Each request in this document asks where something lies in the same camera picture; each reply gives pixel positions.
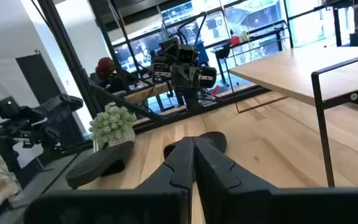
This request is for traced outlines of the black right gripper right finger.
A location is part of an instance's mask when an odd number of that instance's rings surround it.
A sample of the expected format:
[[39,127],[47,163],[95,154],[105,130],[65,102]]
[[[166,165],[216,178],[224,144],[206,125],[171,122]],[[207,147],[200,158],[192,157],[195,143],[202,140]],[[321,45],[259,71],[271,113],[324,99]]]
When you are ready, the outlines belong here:
[[278,188],[203,139],[195,169],[207,224],[358,224],[358,187]]

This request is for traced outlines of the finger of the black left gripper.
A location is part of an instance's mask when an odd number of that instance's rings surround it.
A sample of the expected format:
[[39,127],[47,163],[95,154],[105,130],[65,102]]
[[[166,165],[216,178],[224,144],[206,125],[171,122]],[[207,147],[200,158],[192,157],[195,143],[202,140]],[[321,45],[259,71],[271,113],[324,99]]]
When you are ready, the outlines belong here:
[[189,86],[193,85],[193,79],[196,73],[196,67],[185,68],[185,77]]
[[173,67],[173,85],[174,87],[181,87],[185,84],[185,77],[183,76],[183,67]]

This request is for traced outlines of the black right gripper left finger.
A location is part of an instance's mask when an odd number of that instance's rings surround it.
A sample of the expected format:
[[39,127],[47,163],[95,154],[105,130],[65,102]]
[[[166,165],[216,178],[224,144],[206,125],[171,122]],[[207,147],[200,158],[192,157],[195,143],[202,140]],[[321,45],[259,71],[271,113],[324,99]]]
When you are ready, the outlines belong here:
[[194,146],[179,141],[134,189],[44,194],[26,208],[23,224],[190,224]]

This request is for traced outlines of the black rubber slide sandal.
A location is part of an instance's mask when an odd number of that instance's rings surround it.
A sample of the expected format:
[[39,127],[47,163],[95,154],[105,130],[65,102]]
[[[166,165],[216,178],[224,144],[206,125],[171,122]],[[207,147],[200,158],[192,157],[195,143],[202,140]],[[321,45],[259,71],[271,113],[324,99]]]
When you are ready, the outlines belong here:
[[93,153],[67,173],[68,186],[77,189],[98,177],[122,172],[132,155],[133,148],[134,141],[126,141]]

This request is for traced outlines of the wooden desk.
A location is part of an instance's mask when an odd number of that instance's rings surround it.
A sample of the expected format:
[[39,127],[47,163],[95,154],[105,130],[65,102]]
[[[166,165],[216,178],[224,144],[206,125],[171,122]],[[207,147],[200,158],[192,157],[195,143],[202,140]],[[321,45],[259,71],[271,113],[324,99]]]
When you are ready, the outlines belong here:
[[137,103],[146,100],[149,97],[157,96],[161,93],[169,92],[170,89],[166,83],[160,83],[155,86],[145,86],[142,89],[138,89],[124,97],[124,99],[130,103]]

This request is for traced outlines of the person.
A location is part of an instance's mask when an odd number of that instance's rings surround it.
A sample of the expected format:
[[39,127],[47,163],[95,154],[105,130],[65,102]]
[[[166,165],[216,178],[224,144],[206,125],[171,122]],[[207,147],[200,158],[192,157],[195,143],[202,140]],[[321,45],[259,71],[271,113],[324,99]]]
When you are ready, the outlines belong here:
[[115,63],[109,57],[99,59],[94,73],[90,75],[90,79],[110,93],[126,90],[120,74],[116,71]]

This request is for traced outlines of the green potted plant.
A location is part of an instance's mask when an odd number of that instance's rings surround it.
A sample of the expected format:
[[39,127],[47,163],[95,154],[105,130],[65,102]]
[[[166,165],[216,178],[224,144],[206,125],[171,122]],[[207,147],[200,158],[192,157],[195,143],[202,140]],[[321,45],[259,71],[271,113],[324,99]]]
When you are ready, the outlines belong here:
[[98,113],[89,123],[94,152],[126,141],[134,142],[135,132],[132,126],[135,121],[135,114],[127,108],[112,103],[106,105],[104,111]]

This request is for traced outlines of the black panel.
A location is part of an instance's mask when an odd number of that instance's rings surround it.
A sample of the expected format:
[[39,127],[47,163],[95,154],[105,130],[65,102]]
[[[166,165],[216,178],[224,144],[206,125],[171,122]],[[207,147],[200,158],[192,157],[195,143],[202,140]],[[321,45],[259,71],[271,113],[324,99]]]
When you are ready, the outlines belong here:
[[16,62],[40,104],[61,94],[42,54],[19,57]]

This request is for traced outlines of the wooden shelf black metal frame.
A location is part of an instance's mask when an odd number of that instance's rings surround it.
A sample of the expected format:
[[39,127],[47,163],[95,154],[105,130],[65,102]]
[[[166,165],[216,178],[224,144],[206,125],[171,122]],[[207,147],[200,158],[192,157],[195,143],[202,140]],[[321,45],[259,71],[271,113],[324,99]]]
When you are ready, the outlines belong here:
[[291,48],[228,72],[316,108],[326,180],[334,187],[324,112],[358,100],[358,47]]

